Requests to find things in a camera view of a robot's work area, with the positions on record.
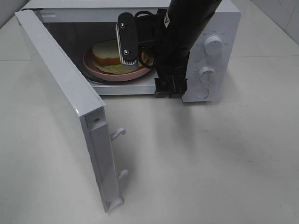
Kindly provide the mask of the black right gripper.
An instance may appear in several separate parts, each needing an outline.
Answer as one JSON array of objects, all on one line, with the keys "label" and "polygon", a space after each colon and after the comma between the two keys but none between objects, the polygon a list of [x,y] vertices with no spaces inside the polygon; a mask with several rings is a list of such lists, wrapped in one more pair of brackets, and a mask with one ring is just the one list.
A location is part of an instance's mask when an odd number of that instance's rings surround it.
[{"label": "black right gripper", "polygon": [[139,53],[154,58],[155,97],[182,98],[187,91],[186,68],[189,49],[186,41],[178,36],[181,23],[175,21],[167,9],[156,14],[139,11],[134,15],[136,37],[134,45]]}]

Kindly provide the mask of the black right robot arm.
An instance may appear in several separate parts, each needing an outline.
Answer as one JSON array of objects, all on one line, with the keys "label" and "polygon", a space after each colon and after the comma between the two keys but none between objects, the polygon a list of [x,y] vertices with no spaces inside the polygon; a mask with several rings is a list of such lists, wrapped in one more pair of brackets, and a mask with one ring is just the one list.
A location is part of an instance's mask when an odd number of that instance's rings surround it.
[{"label": "black right robot arm", "polygon": [[219,0],[172,0],[156,14],[135,15],[138,49],[154,59],[155,96],[180,98],[187,91],[189,54],[220,5]]}]

